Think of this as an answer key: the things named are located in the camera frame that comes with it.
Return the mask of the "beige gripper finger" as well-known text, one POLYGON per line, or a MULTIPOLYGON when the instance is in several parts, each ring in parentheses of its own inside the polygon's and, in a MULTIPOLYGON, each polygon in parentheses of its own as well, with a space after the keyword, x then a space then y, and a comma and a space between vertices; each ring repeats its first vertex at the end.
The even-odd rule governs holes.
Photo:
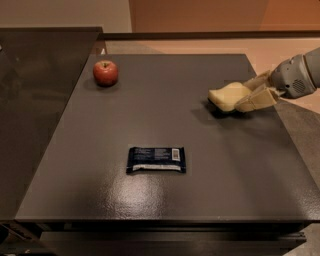
POLYGON ((274 87, 265 85, 258 87, 249 95, 240 99, 235 104, 235 109, 239 112, 251 112, 274 106, 280 99, 281 92, 274 87))
POLYGON ((255 90, 262 85, 268 85, 270 74, 271 74, 271 71, 267 70, 257 75, 256 77, 251 78, 248 81, 244 82, 243 85, 247 87, 249 90, 255 90))

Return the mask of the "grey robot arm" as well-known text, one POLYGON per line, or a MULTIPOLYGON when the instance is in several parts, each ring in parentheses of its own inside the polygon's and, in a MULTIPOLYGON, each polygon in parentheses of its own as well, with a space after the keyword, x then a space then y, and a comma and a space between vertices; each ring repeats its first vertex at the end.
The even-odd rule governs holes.
POLYGON ((235 104, 239 112, 275 105, 280 98, 297 99, 320 87, 320 48, 295 55, 244 83, 251 92, 235 104))

